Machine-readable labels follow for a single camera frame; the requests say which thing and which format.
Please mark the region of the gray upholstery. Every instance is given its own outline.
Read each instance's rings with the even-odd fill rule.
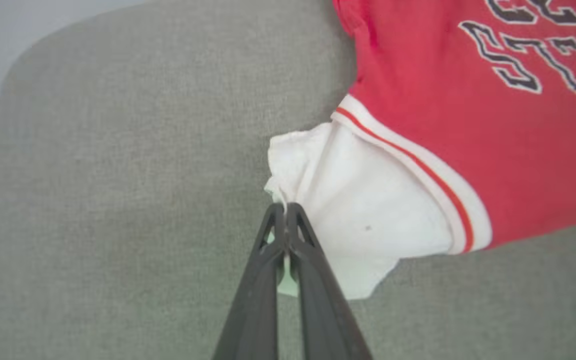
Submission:
[[[354,73],[327,0],[147,4],[37,43],[0,97],[0,360],[210,358],[270,137]],[[377,359],[576,359],[576,228],[405,260],[352,309]],[[282,359],[298,314],[279,297]]]

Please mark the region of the white stripe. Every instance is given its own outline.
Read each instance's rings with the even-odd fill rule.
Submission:
[[[434,155],[434,153],[409,139],[406,139],[406,137],[393,132],[381,122],[377,121],[377,119],[368,112],[368,109],[366,109],[366,107],[353,96],[346,95],[339,107],[350,112],[350,114],[352,114],[361,123],[361,125],[365,126],[371,132],[414,154],[419,160],[426,164],[426,166],[432,169],[437,176],[442,178],[442,180],[459,198],[466,209],[468,217],[470,218],[473,230],[473,246],[471,251],[486,248],[486,246],[490,244],[492,241],[492,226],[490,225],[490,218],[486,211],[486,207],[484,207],[482,199],[480,199],[473,187],[471,187],[471,185],[459,173],[457,173],[457,171],[453,170],[438,156]],[[396,157],[401,161],[414,175],[416,175],[416,177],[418,177],[423,186],[425,186],[428,192],[436,199],[439,207],[441,207],[448,219],[448,223],[450,223],[453,244],[448,251],[448,254],[462,253],[466,246],[466,231],[464,230],[464,224],[462,223],[462,219],[459,212],[457,212],[454,203],[433,180],[433,178],[405,153],[363,132],[363,130],[354,125],[354,123],[346,116],[343,116],[343,114],[334,112],[331,118],[350,128],[352,132],[365,141],[380,146],[380,148],[386,150],[388,153],[393,155],[393,157]]]

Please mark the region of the red fabric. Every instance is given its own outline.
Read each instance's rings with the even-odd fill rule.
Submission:
[[[576,51],[562,46],[576,41],[576,0],[335,0],[334,6],[356,43],[350,94],[470,183],[489,214],[491,246],[576,224]],[[491,30],[496,47],[477,32],[488,57],[469,28]],[[526,53],[513,39],[530,39]],[[512,57],[524,75],[490,53]]]

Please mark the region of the white fabric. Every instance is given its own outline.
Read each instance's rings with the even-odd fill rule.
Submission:
[[[492,226],[486,207],[475,189],[455,169],[427,148],[384,126],[350,94],[343,98],[331,118],[348,127],[364,141],[384,149],[414,174],[437,202],[450,224],[452,246],[448,254],[468,253],[489,246]]]
[[[399,259],[451,248],[446,216],[415,176],[337,121],[273,137],[268,162],[265,190],[304,207],[347,299],[370,296]]]

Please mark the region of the printed number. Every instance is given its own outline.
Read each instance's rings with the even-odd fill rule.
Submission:
[[[507,3],[510,0],[485,0],[492,14],[508,24],[530,25],[537,23],[537,15],[528,9],[527,6],[512,5],[508,8],[500,6],[501,3]],[[544,18],[557,25],[576,26],[576,12],[572,7],[560,6],[555,9],[550,8],[552,0],[528,0],[535,6]]]
[[[515,59],[510,55],[499,54],[488,50],[486,39],[493,48],[498,50],[504,49],[504,47],[497,41],[490,27],[474,21],[462,21],[459,23],[459,27],[477,44],[477,50],[483,59],[494,64],[506,64],[519,75],[511,75],[505,68],[492,66],[494,73],[496,73],[496,75],[498,75],[498,77],[501,78],[508,87],[535,94],[542,93],[542,84],[539,82],[537,76],[526,70],[518,59]]]
[[[549,5],[552,0],[528,0],[537,9],[544,18],[557,25],[576,26],[576,12],[572,7],[562,6],[551,10]]]
[[[538,39],[514,38],[506,34],[501,34],[501,37],[508,48],[519,53],[528,54],[528,48],[533,48],[537,54],[546,61],[546,64],[558,71],[567,88],[576,93],[576,78],[574,73],[553,57],[550,51],[548,51],[548,48],[546,48],[545,43]]]
[[[549,38],[548,41],[552,47],[562,55],[569,56],[572,54],[570,50],[576,51],[576,38],[572,36],[566,38]]]
[[[511,6],[508,9],[499,6],[499,3],[508,1],[509,0],[486,0],[486,4],[490,8],[490,11],[492,11],[494,17],[504,23],[517,25],[537,23],[537,15],[526,6]]]

